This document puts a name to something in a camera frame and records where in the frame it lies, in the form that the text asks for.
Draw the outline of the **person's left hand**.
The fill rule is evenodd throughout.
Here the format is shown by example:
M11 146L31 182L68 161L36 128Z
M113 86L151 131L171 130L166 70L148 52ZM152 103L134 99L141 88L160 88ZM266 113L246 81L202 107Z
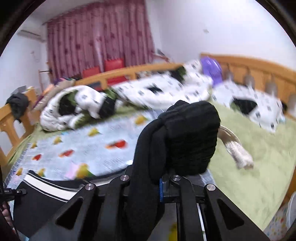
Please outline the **person's left hand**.
M4 218L6 219L7 223L9 224L9 226L11 228L13 228L13 221L12 221L12 217L11 217L10 206L8 204L6 204L5 202L3 202L1 205L1 212L4 216Z

